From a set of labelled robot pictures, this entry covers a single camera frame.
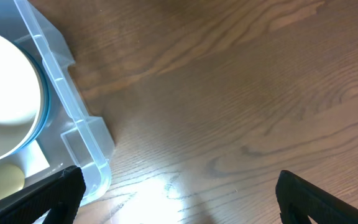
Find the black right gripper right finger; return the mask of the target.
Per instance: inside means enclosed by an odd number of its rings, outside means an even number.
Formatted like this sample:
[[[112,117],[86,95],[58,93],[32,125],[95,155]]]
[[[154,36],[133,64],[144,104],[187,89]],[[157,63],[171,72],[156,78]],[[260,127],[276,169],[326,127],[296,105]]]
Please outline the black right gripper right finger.
[[[282,170],[275,194],[283,224],[358,223],[358,209],[302,179]]]

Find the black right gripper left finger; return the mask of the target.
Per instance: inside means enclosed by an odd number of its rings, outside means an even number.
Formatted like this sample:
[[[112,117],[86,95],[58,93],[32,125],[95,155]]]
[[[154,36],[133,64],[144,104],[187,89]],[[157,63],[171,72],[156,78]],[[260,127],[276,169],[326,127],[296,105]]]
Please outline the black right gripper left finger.
[[[86,191],[80,167],[67,167],[0,200],[0,223],[73,223]]]

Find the yellow cup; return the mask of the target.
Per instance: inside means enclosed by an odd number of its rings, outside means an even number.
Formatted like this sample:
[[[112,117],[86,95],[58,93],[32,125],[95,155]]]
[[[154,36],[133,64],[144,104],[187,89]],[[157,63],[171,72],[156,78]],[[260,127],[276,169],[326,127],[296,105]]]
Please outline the yellow cup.
[[[17,166],[11,164],[0,165],[0,200],[21,189],[25,184],[25,175]]]

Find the large cream bowl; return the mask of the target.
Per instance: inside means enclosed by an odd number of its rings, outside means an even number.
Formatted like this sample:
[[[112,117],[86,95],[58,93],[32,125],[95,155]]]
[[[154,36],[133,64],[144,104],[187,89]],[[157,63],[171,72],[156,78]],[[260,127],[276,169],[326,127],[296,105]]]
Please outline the large cream bowl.
[[[0,36],[0,159],[30,138],[42,108],[38,73],[29,59]]]

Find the dark blue bowl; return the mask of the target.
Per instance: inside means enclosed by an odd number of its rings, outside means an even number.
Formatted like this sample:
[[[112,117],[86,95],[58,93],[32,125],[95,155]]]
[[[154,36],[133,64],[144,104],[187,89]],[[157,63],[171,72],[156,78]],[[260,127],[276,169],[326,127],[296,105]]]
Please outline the dark blue bowl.
[[[38,73],[38,78],[40,81],[40,87],[41,87],[41,93],[42,96],[42,102],[41,102],[41,110],[40,110],[40,116],[37,120],[37,124],[35,125],[35,130],[30,135],[30,138],[26,140],[23,144],[21,144],[15,151],[12,151],[12,154],[18,153],[23,148],[27,147],[30,143],[35,141],[39,134],[42,132],[43,128],[45,127],[45,124],[48,120],[48,116],[50,113],[50,107],[51,107],[51,92],[50,87],[48,84],[48,75],[44,69],[43,65],[40,65],[38,61],[36,61],[36,58],[34,58],[30,52],[28,52],[25,48],[21,47],[19,44],[13,42],[13,44],[29,59],[29,61],[32,63],[33,67],[35,68],[35,71]]]

